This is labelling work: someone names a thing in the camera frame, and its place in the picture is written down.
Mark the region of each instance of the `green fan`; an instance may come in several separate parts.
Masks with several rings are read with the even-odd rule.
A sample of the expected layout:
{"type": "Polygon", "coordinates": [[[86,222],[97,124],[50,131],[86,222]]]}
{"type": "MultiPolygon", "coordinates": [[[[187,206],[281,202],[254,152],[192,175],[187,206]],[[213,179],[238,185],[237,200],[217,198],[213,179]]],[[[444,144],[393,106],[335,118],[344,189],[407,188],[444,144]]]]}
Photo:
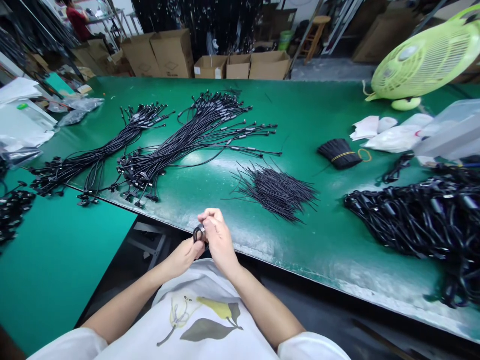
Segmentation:
{"type": "Polygon", "coordinates": [[[399,45],[376,69],[371,81],[375,92],[366,101],[395,100],[394,109],[412,110],[421,96],[463,73],[480,55],[480,24],[476,17],[466,18],[479,11],[480,5],[469,7],[399,45]]]}

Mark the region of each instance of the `green sheet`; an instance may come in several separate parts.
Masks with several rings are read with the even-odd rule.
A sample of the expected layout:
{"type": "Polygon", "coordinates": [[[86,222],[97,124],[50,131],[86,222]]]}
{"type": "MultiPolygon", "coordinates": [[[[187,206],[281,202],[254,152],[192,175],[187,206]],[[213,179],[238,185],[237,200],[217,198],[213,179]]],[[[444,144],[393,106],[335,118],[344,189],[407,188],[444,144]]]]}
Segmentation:
{"type": "MultiPolygon", "coordinates": [[[[247,124],[278,123],[278,129],[276,135],[247,138],[241,145],[283,151],[282,157],[274,158],[278,166],[300,180],[315,183],[320,192],[318,212],[308,210],[300,216],[306,225],[278,221],[259,204],[222,200],[233,197],[230,192],[237,181],[230,172],[237,171],[237,162],[244,166],[250,161],[261,162],[230,150],[206,165],[167,168],[166,176],[158,183],[160,202],[147,201],[144,209],[126,202],[118,191],[105,191],[104,198],[187,231],[198,225],[197,214],[205,208],[220,208],[237,251],[480,343],[480,315],[474,307],[453,310],[435,300],[443,274],[438,262],[405,257],[378,245],[364,224],[343,207],[343,197],[348,193],[378,190],[377,179],[398,155],[371,151],[371,162],[337,171],[317,154],[317,148],[328,140],[349,139],[354,130],[352,124],[367,116],[392,116],[402,121],[415,111],[397,112],[386,100],[367,103],[362,84],[352,82],[97,77],[90,85],[94,89],[92,96],[104,96],[105,104],[80,125],[56,134],[42,147],[43,161],[104,145],[124,126],[120,106],[137,107],[140,103],[159,101],[180,112],[192,104],[192,96],[197,98],[207,89],[212,92],[223,92],[230,87],[242,90],[240,100],[247,106],[252,105],[253,111],[238,120],[246,119],[247,124]]],[[[480,95],[478,86],[461,88],[474,97],[480,95]]],[[[463,99],[454,88],[444,87],[425,96],[423,104],[429,112],[438,114],[454,101],[463,99]]],[[[161,144],[181,127],[175,115],[165,123],[164,128],[146,131],[133,148],[161,144]]],[[[357,151],[361,143],[363,141],[352,143],[352,149],[357,151]]],[[[197,151],[181,164],[199,164],[215,153],[208,149],[197,151]]],[[[105,186],[118,177],[116,157],[106,164],[105,186]]],[[[395,185],[416,183],[430,175],[428,170],[412,166],[402,172],[395,185]]],[[[83,179],[80,177],[72,184],[83,187],[83,179]]],[[[69,197],[71,202],[76,202],[65,195],[65,199],[69,197]]]]}
{"type": "MultiPolygon", "coordinates": [[[[34,178],[19,169],[6,182],[34,178]]],[[[0,324],[28,356],[74,328],[137,217],[105,202],[77,206],[77,194],[37,196],[0,256],[0,324]]]]}

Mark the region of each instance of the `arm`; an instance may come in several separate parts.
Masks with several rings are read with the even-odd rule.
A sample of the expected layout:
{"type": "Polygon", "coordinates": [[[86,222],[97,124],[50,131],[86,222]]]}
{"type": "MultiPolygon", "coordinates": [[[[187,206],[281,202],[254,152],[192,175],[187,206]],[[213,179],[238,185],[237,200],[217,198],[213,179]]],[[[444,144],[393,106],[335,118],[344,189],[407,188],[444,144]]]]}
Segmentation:
{"type": "Polygon", "coordinates": [[[281,343],[305,332],[292,312],[240,265],[221,211],[207,209],[198,220],[205,226],[213,261],[236,288],[270,345],[276,349],[281,343]]]}
{"type": "Polygon", "coordinates": [[[179,277],[204,252],[203,241],[183,241],[161,264],[110,300],[88,319],[82,328],[94,330],[108,344],[122,337],[132,326],[147,301],[164,283],[179,277]]]}

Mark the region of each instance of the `rubber band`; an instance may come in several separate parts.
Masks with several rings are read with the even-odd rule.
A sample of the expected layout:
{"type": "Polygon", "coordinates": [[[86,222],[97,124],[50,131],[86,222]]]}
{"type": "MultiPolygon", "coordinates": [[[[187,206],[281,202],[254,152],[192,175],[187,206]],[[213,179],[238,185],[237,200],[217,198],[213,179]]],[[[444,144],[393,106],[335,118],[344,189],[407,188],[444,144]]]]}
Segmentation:
{"type": "Polygon", "coordinates": [[[341,157],[344,157],[345,155],[350,155],[350,154],[355,154],[354,151],[349,151],[349,152],[344,152],[343,154],[340,154],[336,157],[334,157],[331,162],[333,163],[335,160],[340,159],[341,157]]]}
{"type": "Polygon", "coordinates": [[[374,159],[374,158],[372,157],[372,154],[370,153],[370,151],[368,151],[367,149],[364,149],[364,148],[361,148],[360,150],[358,150],[358,156],[360,157],[360,159],[363,160],[364,163],[369,163],[369,162],[371,162],[371,161],[374,159]],[[364,159],[363,159],[362,155],[360,155],[360,152],[361,152],[362,150],[368,154],[368,156],[370,157],[370,159],[368,159],[368,160],[364,160],[364,159]]]}

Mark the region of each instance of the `wooden stool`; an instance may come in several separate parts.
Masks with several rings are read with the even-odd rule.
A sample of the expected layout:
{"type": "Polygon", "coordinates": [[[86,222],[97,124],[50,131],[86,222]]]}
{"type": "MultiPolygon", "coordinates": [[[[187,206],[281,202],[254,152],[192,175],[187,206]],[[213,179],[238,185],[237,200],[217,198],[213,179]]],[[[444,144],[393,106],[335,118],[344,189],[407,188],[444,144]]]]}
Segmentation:
{"type": "Polygon", "coordinates": [[[325,26],[332,20],[330,16],[317,16],[313,19],[310,31],[308,32],[305,41],[301,45],[300,54],[306,54],[305,65],[309,63],[314,57],[315,50],[320,42],[325,26]],[[307,44],[310,44],[310,49],[305,50],[307,44]]]}

